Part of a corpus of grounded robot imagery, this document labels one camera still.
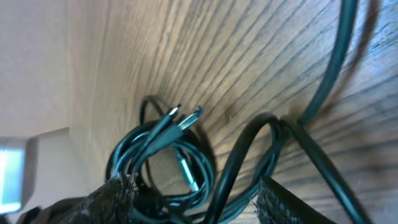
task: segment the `wood grain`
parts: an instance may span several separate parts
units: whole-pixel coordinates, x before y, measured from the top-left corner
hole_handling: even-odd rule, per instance
[[[68,127],[63,0],[0,2],[0,136]]]
[[[70,132],[92,188],[101,184],[115,144],[137,125],[145,95],[181,103],[186,113],[202,105],[218,170],[253,116],[299,114],[322,79],[339,6],[335,0],[68,1]],[[376,223],[398,218],[397,13],[395,0],[360,1],[341,77],[307,128]],[[252,145],[232,195],[250,183],[268,131]],[[169,158],[160,161],[166,166]],[[160,181],[162,188],[181,181],[177,174]],[[283,150],[273,178],[332,220],[348,222],[296,143]],[[257,223],[254,211],[248,206],[235,222]]]

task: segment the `black cable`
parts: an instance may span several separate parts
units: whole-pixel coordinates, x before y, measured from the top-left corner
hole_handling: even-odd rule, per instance
[[[141,103],[140,126],[130,131],[115,147],[108,161],[106,178],[110,178],[111,175],[124,174],[127,171],[134,178],[139,195],[152,195],[152,197],[148,197],[153,200],[154,205],[161,203],[160,207],[165,207],[168,211],[150,210],[148,207],[139,210],[140,205],[138,204],[132,218],[149,223],[187,223],[197,222],[202,218],[204,220],[201,223],[228,223],[236,218],[246,208],[250,200],[257,195],[259,179],[262,176],[272,175],[284,144],[294,137],[331,187],[353,223],[370,223],[370,219],[333,163],[301,127],[318,113],[333,88],[349,46],[357,5],[357,0],[341,2],[338,32],[329,64],[317,92],[301,117],[296,122],[288,116],[279,120],[273,114],[262,113],[249,122],[231,150],[207,212],[196,213],[188,217],[182,215],[187,210],[203,205],[215,184],[216,173],[210,162],[211,157],[205,153],[204,144],[186,128],[193,123],[189,119],[197,119],[197,117],[183,117],[175,122],[170,117],[170,111],[164,114],[157,103],[158,99],[153,96],[145,97]],[[160,121],[144,122],[148,103],[154,106],[161,117]],[[266,124],[269,124],[271,128],[272,144],[258,164],[251,185],[227,203],[246,153],[259,130]],[[179,158],[182,158],[181,152],[187,153],[193,174],[198,179],[198,186],[200,186],[198,190],[191,190],[182,195],[162,195],[154,185],[149,169],[147,171],[151,186],[147,186],[143,181],[141,169],[144,163],[149,168],[147,159],[167,146],[172,146]]]

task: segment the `wooden table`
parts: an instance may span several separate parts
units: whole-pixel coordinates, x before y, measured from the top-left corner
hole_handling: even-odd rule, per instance
[[[67,4],[70,132],[91,189],[103,181],[115,144],[137,125],[145,95],[181,103],[186,113],[202,105],[218,170],[255,114],[299,114],[322,79],[340,6],[327,0]],[[396,0],[360,1],[340,79],[307,126],[376,223],[398,218],[397,15]],[[252,145],[233,195],[250,183],[268,131]],[[172,159],[163,156],[157,165]],[[163,188],[182,181],[177,169],[169,170]],[[348,222],[296,143],[283,150],[273,178],[332,220]],[[254,211],[248,206],[235,222],[257,223]]]

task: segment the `cord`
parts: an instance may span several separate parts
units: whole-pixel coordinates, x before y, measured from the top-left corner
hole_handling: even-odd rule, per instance
[[[174,121],[179,106],[169,109],[165,114],[158,104],[159,99],[154,96],[144,97],[140,108],[140,125],[127,133],[118,143],[106,168],[106,179],[127,174],[137,184],[138,197],[131,218],[148,223],[228,223],[235,219],[257,195],[259,179],[262,176],[272,175],[284,144],[294,138],[320,171],[352,222],[370,223],[366,212],[333,163],[302,127],[318,113],[338,77],[351,39],[357,5],[357,0],[341,2],[338,32],[330,61],[318,90],[298,121],[289,116],[278,119],[271,113],[261,113],[251,120],[231,150],[207,212],[187,217],[183,215],[188,210],[202,206],[215,184],[216,171],[211,163],[211,156],[206,153],[205,145],[189,130],[200,117],[201,108],[188,117],[182,116]],[[148,103],[154,106],[160,120],[144,122]],[[251,185],[227,203],[250,145],[266,124],[271,128],[272,144],[256,167]],[[183,164],[182,171],[185,176],[190,177],[186,178],[191,187],[191,191],[187,194],[162,195],[152,180],[147,159],[169,146],[173,147],[177,158]],[[144,164],[147,167],[150,187],[142,178],[141,170]],[[143,205],[143,200],[148,201],[150,206]]]

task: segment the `thick black cable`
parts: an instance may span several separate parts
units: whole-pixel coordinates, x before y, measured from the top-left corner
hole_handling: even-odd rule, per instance
[[[165,205],[168,208],[169,213],[161,215],[140,213],[140,219],[151,223],[164,223],[171,221],[186,223],[187,220],[192,222],[204,217],[205,219],[202,223],[228,223],[237,217],[244,210],[250,200],[257,195],[259,179],[262,176],[272,175],[283,145],[293,136],[308,154],[309,158],[314,162],[326,182],[330,185],[333,193],[335,193],[353,223],[370,223],[365,211],[362,209],[348,185],[341,178],[338,171],[334,168],[333,164],[315,141],[313,141],[313,139],[311,139],[300,126],[309,122],[318,113],[322,103],[327,98],[336,82],[349,46],[357,5],[358,1],[356,0],[345,0],[341,2],[338,32],[329,64],[317,92],[301,117],[297,122],[289,117],[283,117],[280,121],[273,114],[263,113],[249,122],[238,137],[238,140],[228,157],[207,212],[190,215],[187,219],[181,217],[186,210],[203,205],[215,183],[215,168],[210,162],[211,158],[203,153],[203,150],[200,149],[203,147],[201,142],[192,132],[189,131],[184,137],[176,140],[172,144],[172,147],[183,150],[189,155],[192,165],[201,179],[201,187],[199,191],[183,195],[164,196],[161,195],[159,191],[156,191],[157,196],[160,197],[164,203],[165,201],[170,203]],[[160,117],[165,116],[161,107],[157,104],[158,100],[159,99],[153,96],[147,96],[143,99],[140,109],[140,126],[128,133],[115,147],[115,150],[108,161],[106,169],[107,179],[112,173],[116,175],[119,172],[124,172],[127,165],[130,163],[130,169],[128,170],[135,178],[139,192],[145,192],[150,189],[142,179],[141,167],[144,163],[148,166],[149,164],[147,163],[147,159],[154,153],[162,150],[161,147],[151,150],[149,150],[148,147],[152,141],[152,139],[149,140],[149,136],[151,135],[154,137],[154,142],[151,146],[157,145],[157,139],[155,137],[163,131],[163,126],[160,125],[158,121],[146,123],[144,121],[144,115],[146,106],[150,103],[154,106]],[[258,164],[251,185],[227,203],[229,193],[238,175],[239,169],[242,166],[244,157],[246,156],[252,141],[256,137],[256,134],[266,124],[269,124],[271,128],[271,147],[264,154]],[[152,177],[150,174],[149,177],[151,185],[157,190],[156,186],[154,186],[153,180],[151,180]],[[174,209],[174,207],[172,207],[174,203],[180,206],[176,206],[176,209]]]

